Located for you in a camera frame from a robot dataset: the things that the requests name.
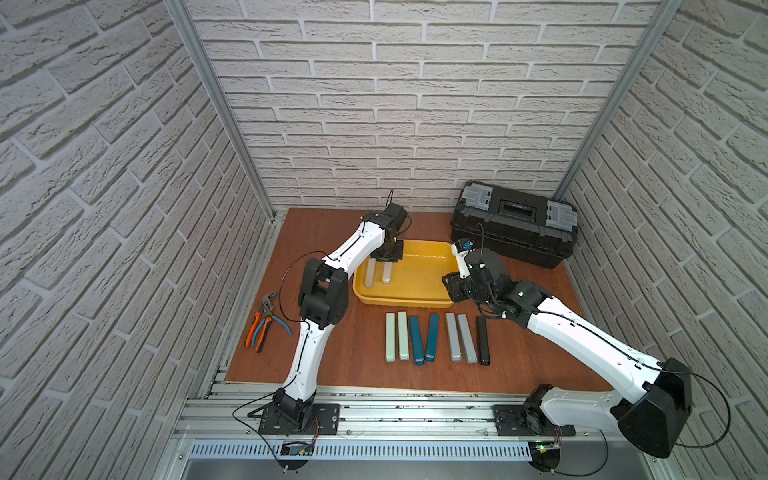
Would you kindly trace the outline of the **black folding pruner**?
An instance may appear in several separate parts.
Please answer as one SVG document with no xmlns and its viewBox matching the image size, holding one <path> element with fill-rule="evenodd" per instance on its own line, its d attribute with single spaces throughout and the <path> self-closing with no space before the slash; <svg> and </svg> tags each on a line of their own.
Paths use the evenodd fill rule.
<svg viewBox="0 0 768 480">
<path fill-rule="evenodd" d="M 478 335 L 478 358 L 483 366 L 491 364 L 490 348 L 488 340 L 487 319 L 484 316 L 476 317 L 476 328 Z"/>
</svg>

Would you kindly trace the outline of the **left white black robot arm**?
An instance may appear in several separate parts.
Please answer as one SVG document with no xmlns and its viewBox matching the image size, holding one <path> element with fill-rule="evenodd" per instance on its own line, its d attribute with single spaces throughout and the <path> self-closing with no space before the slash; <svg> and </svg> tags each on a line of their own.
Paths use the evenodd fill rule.
<svg viewBox="0 0 768 480">
<path fill-rule="evenodd" d="M 301 431 L 312 421 L 318 370 L 330 334 L 347 311 L 350 277 L 368 258 L 403 258 L 404 241 L 399 237 L 407 218 L 405 208 L 395 203 L 369 212 L 335 251 L 305 263 L 298 293 L 299 339 L 286 381 L 272 398 L 280 418 L 292 428 Z"/>
</svg>

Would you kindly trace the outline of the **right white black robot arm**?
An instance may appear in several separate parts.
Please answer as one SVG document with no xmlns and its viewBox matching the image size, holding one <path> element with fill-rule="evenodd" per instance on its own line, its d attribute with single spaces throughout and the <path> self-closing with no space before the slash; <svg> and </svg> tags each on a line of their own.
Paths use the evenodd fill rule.
<svg viewBox="0 0 768 480">
<path fill-rule="evenodd" d="M 512 321 L 567 351 L 609 385 L 606 392 L 541 385 L 527 399 L 556 426 L 621 434 L 656 458 L 667 458 L 693 409 L 691 369 L 661 361 L 593 325 L 530 280 L 511 279 L 501 257 L 468 239 L 451 246 L 458 269 L 442 281 L 452 301 L 472 301 L 490 319 Z"/>
</svg>

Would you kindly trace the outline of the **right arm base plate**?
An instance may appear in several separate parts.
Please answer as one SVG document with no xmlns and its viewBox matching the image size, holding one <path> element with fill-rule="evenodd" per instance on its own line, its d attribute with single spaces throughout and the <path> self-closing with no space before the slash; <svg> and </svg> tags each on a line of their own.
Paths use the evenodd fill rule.
<svg viewBox="0 0 768 480">
<path fill-rule="evenodd" d="M 556 426 L 537 408 L 522 404 L 493 405 L 493 420 L 497 435 L 573 437 L 576 430 L 573 425 Z"/>
</svg>

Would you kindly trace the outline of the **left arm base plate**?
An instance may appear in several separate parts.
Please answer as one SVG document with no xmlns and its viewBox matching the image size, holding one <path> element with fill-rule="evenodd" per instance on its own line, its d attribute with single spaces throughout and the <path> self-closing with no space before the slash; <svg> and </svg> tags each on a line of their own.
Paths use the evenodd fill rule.
<svg viewBox="0 0 768 480">
<path fill-rule="evenodd" d="M 298 420 L 283 412 L 273 402 L 261 412 L 258 432 L 261 435 L 336 435 L 340 417 L 340 405 L 315 403 L 309 412 L 299 414 Z"/>
</svg>

